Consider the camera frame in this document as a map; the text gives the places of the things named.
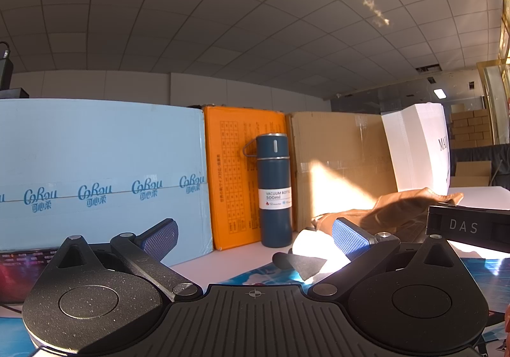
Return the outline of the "person's right hand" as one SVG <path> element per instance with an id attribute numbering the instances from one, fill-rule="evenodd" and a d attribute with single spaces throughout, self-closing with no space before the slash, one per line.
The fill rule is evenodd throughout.
<path id="1" fill-rule="evenodd" d="M 506 311 L 505 311 L 505 325 L 504 325 L 506 337 L 509 338 L 510 336 L 510 304 L 507 305 Z"/>

